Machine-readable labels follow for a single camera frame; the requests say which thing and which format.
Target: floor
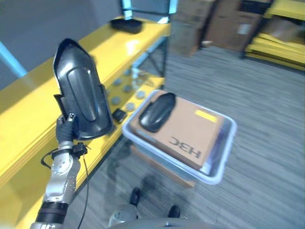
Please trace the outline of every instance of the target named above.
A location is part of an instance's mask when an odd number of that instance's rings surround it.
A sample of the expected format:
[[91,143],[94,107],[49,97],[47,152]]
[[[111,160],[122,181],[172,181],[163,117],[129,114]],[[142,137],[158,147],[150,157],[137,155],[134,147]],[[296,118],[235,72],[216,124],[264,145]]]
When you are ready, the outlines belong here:
[[[165,89],[236,120],[222,182],[183,188],[131,154],[122,137],[90,179],[82,228],[106,228],[135,186],[145,218],[166,217],[177,204],[189,219],[228,229],[305,228],[303,74],[210,47],[191,58],[170,54]],[[72,202],[67,228],[77,228],[85,193]]]

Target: white plastic bin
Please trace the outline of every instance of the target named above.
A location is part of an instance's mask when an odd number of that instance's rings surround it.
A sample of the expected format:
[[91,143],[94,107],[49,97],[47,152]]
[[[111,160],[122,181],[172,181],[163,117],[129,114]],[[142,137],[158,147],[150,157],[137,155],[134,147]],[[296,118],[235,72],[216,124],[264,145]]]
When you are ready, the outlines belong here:
[[230,155],[235,133],[237,130],[236,122],[228,116],[203,107],[204,109],[222,115],[224,117],[224,123],[206,163],[199,171],[195,170],[184,164],[183,162],[179,161],[178,159],[147,143],[145,140],[139,138],[130,131],[130,122],[141,110],[141,108],[145,106],[145,104],[147,104],[151,97],[157,92],[158,90],[153,91],[145,99],[141,106],[126,121],[122,128],[123,135],[126,138],[132,140],[134,145],[140,150],[140,152],[147,155],[150,159],[157,161],[165,168],[173,171],[185,180],[198,179],[209,185],[216,185],[220,183],[224,175],[225,164]]

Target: cable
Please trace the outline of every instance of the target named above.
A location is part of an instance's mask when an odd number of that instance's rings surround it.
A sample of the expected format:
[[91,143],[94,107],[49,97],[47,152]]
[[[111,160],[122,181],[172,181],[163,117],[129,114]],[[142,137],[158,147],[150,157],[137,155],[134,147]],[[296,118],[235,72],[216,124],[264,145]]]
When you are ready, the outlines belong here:
[[87,164],[86,164],[86,161],[85,161],[85,153],[82,155],[82,158],[84,160],[84,164],[85,164],[85,168],[86,168],[86,175],[87,175],[87,178],[86,178],[86,181],[87,181],[87,194],[86,194],[86,202],[85,202],[84,211],[82,213],[81,220],[80,220],[80,223],[78,224],[77,229],[81,228],[81,223],[82,223],[82,220],[84,219],[84,216],[85,216],[85,213],[86,213],[87,204],[88,204],[88,197],[89,197],[89,176],[88,176]]
[[52,150],[52,151],[46,153],[46,154],[41,158],[40,163],[41,163],[43,166],[46,166],[47,168],[51,169],[51,166],[49,166],[49,165],[44,161],[44,159],[45,159],[45,157],[46,157],[47,155],[52,154],[55,150],[56,150],[56,149],[54,149],[54,150]]

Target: small black object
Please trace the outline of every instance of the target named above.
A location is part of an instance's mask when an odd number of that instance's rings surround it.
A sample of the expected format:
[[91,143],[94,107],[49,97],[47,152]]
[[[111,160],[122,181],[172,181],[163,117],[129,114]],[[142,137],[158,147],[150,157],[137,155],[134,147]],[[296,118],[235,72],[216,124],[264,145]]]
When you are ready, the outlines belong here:
[[91,56],[75,41],[63,40],[53,68],[61,94],[55,99],[64,121],[75,114],[73,138],[89,140],[107,134],[113,126],[105,87]]
[[129,203],[135,206],[138,206],[141,197],[141,190],[138,187],[135,187],[130,195]]
[[78,159],[84,154],[87,153],[87,147],[83,144],[83,142],[79,142],[77,145],[73,146],[73,154],[77,156]]
[[121,123],[126,118],[126,116],[127,113],[122,111],[120,108],[117,108],[112,114],[113,119],[118,123]]
[[36,222],[63,224],[67,214],[68,204],[60,202],[43,202],[38,212]]
[[168,218],[180,218],[180,208],[177,205],[171,207]]
[[171,115],[175,105],[176,95],[174,93],[160,95],[155,102],[150,102],[140,115],[140,125],[147,131],[158,132]]
[[134,34],[139,33],[142,30],[142,21],[138,21],[135,19],[113,19],[110,21],[110,25],[116,30],[130,32]]

